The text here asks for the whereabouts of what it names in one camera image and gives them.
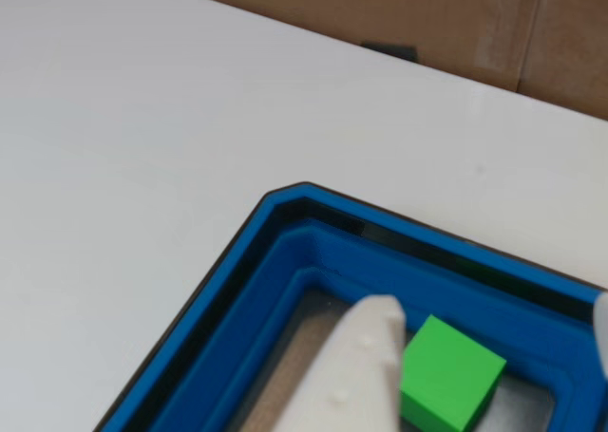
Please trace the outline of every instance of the table surface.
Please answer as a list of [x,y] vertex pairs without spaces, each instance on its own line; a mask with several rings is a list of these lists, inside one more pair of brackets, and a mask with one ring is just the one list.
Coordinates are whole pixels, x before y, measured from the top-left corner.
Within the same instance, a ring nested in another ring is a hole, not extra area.
[[91,429],[301,180],[608,286],[608,123],[208,0],[0,0],[0,429]]

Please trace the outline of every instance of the blue tray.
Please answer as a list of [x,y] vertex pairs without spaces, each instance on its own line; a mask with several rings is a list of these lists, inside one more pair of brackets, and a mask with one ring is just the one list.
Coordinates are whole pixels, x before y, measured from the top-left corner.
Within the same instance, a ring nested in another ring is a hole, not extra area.
[[599,289],[304,183],[260,201],[97,430],[219,432],[309,289],[393,294],[413,331],[449,322],[552,392],[549,431],[603,415]]

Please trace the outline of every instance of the green block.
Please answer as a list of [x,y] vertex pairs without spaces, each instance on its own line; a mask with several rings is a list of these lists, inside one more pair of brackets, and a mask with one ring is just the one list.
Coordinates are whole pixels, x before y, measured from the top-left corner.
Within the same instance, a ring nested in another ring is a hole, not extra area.
[[506,361],[430,315],[403,354],[401,416],[424,432],[470,430]]

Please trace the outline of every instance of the cardboard box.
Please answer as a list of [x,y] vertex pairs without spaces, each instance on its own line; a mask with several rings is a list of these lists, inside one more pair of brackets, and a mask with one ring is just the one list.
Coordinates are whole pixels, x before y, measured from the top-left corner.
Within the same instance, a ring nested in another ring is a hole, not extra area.
[[541,0],[519,91],[608,119],[608,0]]
[[218,0],[360,45],[416,47],[419,62],[515,90],[538,0]]

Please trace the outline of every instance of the tray bottom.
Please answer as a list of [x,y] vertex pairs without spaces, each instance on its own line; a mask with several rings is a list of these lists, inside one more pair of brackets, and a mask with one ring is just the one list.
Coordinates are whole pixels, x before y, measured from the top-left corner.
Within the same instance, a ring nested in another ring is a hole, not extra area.
[[[325,292],[307,291],[226,427],[226,432],[267,432],[289,401],[316,353],[349,308]],[[505,373],[474,432],[544,432],[555,401],[551,392]],[[419,429],[401,422],[404,432]]]

